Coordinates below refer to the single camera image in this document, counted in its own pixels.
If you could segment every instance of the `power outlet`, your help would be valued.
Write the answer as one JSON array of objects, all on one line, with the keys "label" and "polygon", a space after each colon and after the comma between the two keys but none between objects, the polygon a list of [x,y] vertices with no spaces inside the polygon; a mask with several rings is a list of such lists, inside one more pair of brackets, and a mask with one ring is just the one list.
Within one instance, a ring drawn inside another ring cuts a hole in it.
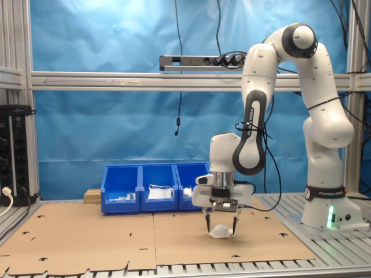
[{"label": "power outlet", "polygon": [[0,185],[1,189],[9,187],[14,195],[9,116],[0,116]]},{"label": "power outlet", "polygon": [[19,192],[21,187],[30,191],[28,177],[26,117],[12,116],[14,164],[16,169],[16,189]]}]

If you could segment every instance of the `blue backdrop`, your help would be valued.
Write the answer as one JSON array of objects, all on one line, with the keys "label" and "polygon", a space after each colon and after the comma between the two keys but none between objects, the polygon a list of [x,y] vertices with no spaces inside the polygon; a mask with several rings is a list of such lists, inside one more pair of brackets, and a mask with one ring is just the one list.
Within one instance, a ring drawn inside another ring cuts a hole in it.
[{"label": "blue backdrop", "polygon": [[[222,53],[247,51],[276,29],[301,21],[328,48],[335,73],[345,72],[340,22],[330,1],[220,3]],[[217,55],[216,0],[177,4],[184,55]],[[174,0],[31,0],[31,22],[36,71],[159,72],[160,55],[180,54]],[[88,188],[100,186],[107,164],[208,161],[211,137],[234,131],[234,124],[243,119],[240,93],[183,93],[177,137],[179,92],[40,91],[35,100],[45,200],[82,198]],[[305,188],[302,125],[307,116],[301,97],[275,93],[269,144],[285,192]],[[262,173],[248,179],[263,191]],[[267,188],[278,191],[270,158]]]}]

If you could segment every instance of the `cardboard sheet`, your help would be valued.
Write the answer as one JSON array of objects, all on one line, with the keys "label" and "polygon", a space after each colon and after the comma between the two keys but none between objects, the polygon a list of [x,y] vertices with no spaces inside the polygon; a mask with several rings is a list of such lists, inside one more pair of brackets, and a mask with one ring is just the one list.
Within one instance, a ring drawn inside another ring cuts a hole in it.
[{"label": "cardboard sheet", "polygon": [[[253,204],[265,209],[256,199]],[[212,227],[232,227],[234,215],[211,213]],[[106,216],[95,204],[44,204],[0,247],[0,275],[8,267],[10,275],[64,276],[127,264],[134,270],[314,258],[272,213],[245,210],[234,236],[214,239],[202,212]]]},{"label": "cardboard sheet", "polygon": [[0,248],[0,275],[154,269],[152,214],[103,216],[95,204],[44,204]]},{"label": "cardboard sheet", "polygon": [[[256,199],[253,203],[266,209]],[[211,213],[211,227],[232,227],[234,215]],[[155,214],[154,221],[157,265],[317,258],[271,212],[244,210],[229,239],[210,237],[202,213]]]}]

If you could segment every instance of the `black power strip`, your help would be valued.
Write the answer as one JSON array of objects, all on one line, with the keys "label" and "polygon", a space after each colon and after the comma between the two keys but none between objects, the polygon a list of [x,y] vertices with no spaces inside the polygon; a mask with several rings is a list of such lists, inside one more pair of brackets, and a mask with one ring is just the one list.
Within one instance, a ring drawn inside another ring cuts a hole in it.
[{"label": "black power strip", "polygon": [[[25,105],[0,105],[0,185],[1,189],[9,187],[12,190],[14,206],[28,205],[20,189],[30,191],[26,116],[33,113]],[[36,199],[37,195],[30,196],[31,203]],[[9,198],[1,195],[0,205],[8,206],[9,203]]]}]

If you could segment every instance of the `blue plastic bin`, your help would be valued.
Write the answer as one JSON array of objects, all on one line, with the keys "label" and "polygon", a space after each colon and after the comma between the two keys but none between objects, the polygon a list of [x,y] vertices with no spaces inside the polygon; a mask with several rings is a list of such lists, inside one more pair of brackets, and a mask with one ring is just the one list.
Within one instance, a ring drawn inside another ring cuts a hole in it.
[{"label": "blue plastic bin", "polygon": [[184,196],[184,188],[192,188],[196,186],[196,178],[201,175],[209,174],[209,166],[207,163],[175,163],[175,170],[179,186],[179,210],[201,210],[200,207],[195,207],[192,204],[192,197]]},{"label": "blue plastic bin", "polygon": [[[140,166],[141,211],[174,211],[178,209],[178,183],[175,174],[174,164],[142,164]],[[169,199],[148,199],[150,194],[149,186],[162,185],[173,188],[172,198]]]},{"label": "blue plastic bin", "polygon": [[[128,197],[131,200],[113,200]],[[102,213],[138,213],[140,211],[140,166],[107,165],[100,189]]]}]

